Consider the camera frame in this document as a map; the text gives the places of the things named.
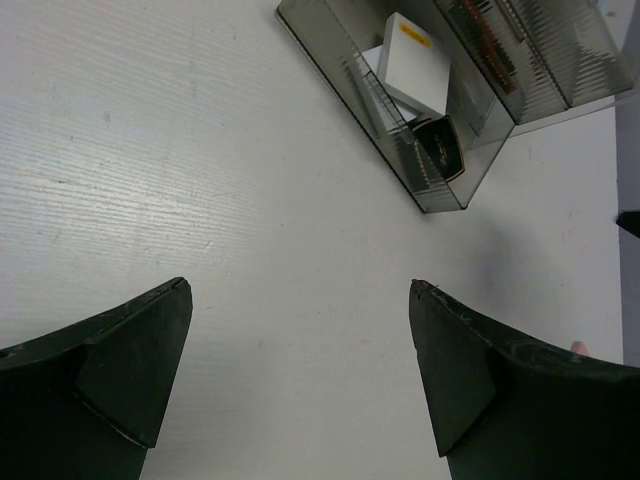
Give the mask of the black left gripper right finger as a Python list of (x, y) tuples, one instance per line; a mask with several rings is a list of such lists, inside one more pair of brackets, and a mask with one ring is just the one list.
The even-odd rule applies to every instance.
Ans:
[(416, 280), (409, 321), (455, 479), (635, 479), (639, 371), (575, 353)]

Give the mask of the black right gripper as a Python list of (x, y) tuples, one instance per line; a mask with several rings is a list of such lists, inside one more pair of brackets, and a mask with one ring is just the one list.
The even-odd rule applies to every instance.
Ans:
[(621, 211), (616, 217), (616, 224), (628, 233), (640, 233), (640, 211)]

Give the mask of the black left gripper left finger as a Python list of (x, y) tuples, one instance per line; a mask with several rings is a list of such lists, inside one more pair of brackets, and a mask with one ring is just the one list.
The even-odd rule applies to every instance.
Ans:
[(193, 311), (173, 278), (1, 351), (4, 479), (137, 479), (158, 441)]

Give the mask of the pink sticky pad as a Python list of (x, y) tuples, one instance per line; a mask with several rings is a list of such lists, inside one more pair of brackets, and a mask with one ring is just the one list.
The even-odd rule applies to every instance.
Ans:
[(571, 345), (570, 351), (586, 357), (591, 356), (586, 344), (582, 341), (574, 341)]

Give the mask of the black gold compact case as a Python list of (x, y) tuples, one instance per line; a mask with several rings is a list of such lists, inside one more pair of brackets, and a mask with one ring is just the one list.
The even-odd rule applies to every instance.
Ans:
[(450, 116), (415, 119), (409, 126), (445, 181), (453, 181), (465, 172), (460, 143)]

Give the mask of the clear acrylic makeup organizer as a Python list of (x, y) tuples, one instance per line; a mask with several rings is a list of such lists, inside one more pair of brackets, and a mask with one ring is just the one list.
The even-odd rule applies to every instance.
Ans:
[[(277, 15), (425, 214), (463, 210), (506, 141), (639, 97), (635, 1), (476, 1), (511, 58), (507, 95), (470, 35), (458, 1), (283, 1)], [(399, 12), (451, 57), (446, 115), (465, 172), (447, 182), (409, 124), (386, 131), (362, 52), (383, 45)]]

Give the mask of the white pad with yellow stick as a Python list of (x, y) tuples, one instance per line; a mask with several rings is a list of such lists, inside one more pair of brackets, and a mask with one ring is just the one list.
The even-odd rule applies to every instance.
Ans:
[(383, 46), (379, 45), (363, 51), (362, 57), (372, 72), (368, 78), (373, 80), (373, 92), (378, 96), (375, 100), (376, 107), (385, 130), (389, 132), (399, 130), (401, 128), (401, 120), (407, 124), (430, 120), (430, 117), (426, 113), (420, 112), (386, 93), (377, 76), (382, 48)]

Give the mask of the red lip gloss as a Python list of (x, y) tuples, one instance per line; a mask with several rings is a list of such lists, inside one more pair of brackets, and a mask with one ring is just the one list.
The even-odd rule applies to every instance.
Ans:
[(485, 65), (489, 68), (493, 78), (510, 95), (516, 90), (512, 79), (515, 67), (504, 47), (498, 41), (490, 25), (476, 6), (476, 1), (462, 0), (457, 6), (466, 16), (470, 24), (470, 35), (480, 52)]

